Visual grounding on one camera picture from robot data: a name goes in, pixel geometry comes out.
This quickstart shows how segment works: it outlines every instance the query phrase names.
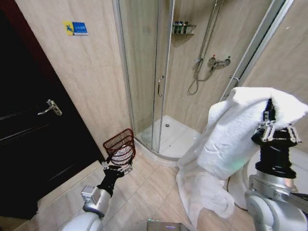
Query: wall sign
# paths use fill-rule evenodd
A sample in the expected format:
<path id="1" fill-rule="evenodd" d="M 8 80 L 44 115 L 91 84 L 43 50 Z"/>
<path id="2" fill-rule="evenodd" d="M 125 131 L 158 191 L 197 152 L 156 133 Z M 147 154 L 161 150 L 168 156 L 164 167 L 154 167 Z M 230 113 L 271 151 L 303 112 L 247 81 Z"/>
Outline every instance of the wall sign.
<path id="1" fill-rule="evenodd" d="M 88 35 L 85 23 L 81 22 L 62 22 L 67 35 Z"/>

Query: white towel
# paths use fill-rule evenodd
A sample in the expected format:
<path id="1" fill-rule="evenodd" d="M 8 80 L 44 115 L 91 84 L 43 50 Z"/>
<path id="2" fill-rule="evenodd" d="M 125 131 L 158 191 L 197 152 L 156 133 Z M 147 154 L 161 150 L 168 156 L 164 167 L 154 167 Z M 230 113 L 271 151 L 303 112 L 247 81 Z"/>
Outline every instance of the white towel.
<path id="1" fill-rule="evenodd" d="M 273 88 L 234 88 L 226 101 L 210 108 L 205 133 L 178 161 L 179 193 L 193 226 L 197 226 L 203 207 L 223 218 L 232 214 L 233 198 L 220 180 L 235 173 L 259 149 L 251 137 L 263 119 L 269 98 L 276 109 L 276 128 L 295 123 L 308 112 L 308 106 L 297 98 Z M 217 197 L 224 203 L 217 203 Z"/>

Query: toiletry bottle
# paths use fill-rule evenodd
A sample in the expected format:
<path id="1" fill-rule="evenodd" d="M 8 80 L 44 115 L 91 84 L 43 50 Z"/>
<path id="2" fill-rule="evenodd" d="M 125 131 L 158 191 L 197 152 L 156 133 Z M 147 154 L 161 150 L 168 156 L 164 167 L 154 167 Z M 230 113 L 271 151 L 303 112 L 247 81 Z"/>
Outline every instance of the toiletry bottle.
<path id="1" fill-rule="evenodd" d="M 180 22 L 179 23 L 179 31 L 178 31 L 179 34 L 182 34 L 182 27 L 183 27 L 183 22 Z"/>
<path id="2" fill-rule="evenodd" d="M 179 26 L 179 22 L 175 22 L 175 24 L 174 24 L 174 34 L 177 33 L 178 26 Z"/>
<path id="3" fill-rule="evenodd" d="M 186 34 L 188 22 L 184 23 L 183 34 Z"/>

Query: shower enclosure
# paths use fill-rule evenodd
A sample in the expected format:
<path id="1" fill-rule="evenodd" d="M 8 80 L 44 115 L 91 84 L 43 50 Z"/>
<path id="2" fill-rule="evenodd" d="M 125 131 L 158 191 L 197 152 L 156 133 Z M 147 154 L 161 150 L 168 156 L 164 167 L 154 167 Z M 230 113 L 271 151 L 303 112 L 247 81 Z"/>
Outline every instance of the shower enclosure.
<path id="1" fill-rule="evenodd" d="M 113 0 L 136 140 L 178 160 L 241 84 L 291 0 Z"/>

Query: tiled floor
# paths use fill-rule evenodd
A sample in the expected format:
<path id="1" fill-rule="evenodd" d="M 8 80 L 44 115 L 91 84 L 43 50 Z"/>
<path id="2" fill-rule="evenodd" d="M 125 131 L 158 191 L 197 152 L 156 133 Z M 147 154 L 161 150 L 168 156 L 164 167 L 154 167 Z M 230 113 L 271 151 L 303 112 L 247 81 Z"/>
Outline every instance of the tiled floor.
<path id="1" fill-rule="evenodd" d="M 133 166 L 134 170 L 115 185 L 114 195 L 103 219 L 104 230 L 127 230 L 131 224 L 149 218 L 189 224 L 175 181 L 177 169 L 159 166 L 138 151 Z M 97 185 L 103 177 L 102 167 L 96 168 L 17 230 L 61 230 L 72 217 L 83 212 L 80 195 L 83 187 L 86 184 Z M 204 209 L 198 220 L 198 230 L 250 231 L 254 230 L 254 225 L 251 217 L 239 209 L 227 220 Z"/>

